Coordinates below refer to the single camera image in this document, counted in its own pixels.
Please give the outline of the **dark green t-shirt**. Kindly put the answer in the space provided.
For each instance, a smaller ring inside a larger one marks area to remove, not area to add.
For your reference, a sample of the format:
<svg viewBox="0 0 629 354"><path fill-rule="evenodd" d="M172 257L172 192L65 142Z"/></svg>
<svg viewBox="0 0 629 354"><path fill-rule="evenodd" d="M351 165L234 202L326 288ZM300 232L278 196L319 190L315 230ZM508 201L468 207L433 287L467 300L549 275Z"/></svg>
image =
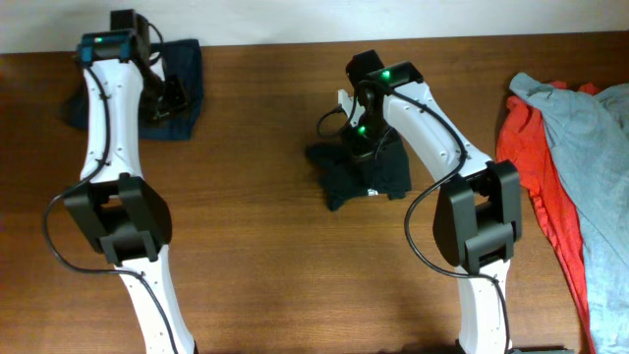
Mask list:
<svg viewBox="0 0 629 354"><path fill-rule="evenodd" d="M391 133L365 159L354 159L345 147L330 143L306 147L305 155L320 171L318 184L330 211L361 197L404 199L412 190L409 157L397 133Z"/></svg>

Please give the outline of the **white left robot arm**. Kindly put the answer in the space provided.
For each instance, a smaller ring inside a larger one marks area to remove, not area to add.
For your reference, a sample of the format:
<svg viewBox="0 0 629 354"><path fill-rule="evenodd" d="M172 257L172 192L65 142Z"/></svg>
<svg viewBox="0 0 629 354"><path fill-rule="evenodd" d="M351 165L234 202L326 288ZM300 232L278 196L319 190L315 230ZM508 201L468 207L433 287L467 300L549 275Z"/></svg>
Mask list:
<svg viewBox="0 0 629 354"><path fill-rule="evenodd" d="M92 249L121 278L148 353L198 350L178 305L169 264L172 218L143 178L143 124L188 107L188 95L152 50L155 26L133 9L114 10L107 31L83 35L78 62L86 84L87 150L79 182L58 196Z"/></svg>

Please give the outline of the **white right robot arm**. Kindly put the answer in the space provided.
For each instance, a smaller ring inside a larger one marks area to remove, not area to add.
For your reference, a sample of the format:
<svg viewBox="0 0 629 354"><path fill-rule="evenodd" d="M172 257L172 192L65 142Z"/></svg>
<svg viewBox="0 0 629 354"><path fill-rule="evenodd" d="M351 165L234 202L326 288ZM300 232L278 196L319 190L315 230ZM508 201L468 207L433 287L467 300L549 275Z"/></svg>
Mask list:
<svg viewBox="0 0 629 354"><path fill-rule="evenodd" d="M341 137L357 159L374 157L389 131L403 138L434 183L409 206L438 193L435 244L450 264L437 273L458 282L463 353L512 349L506 278L522 236L520 177L511 162L494 162L476 148L436 103L410 62L385 66L373 50L353 56L345 73L353 93L339 91L348 122Z"/></svg>

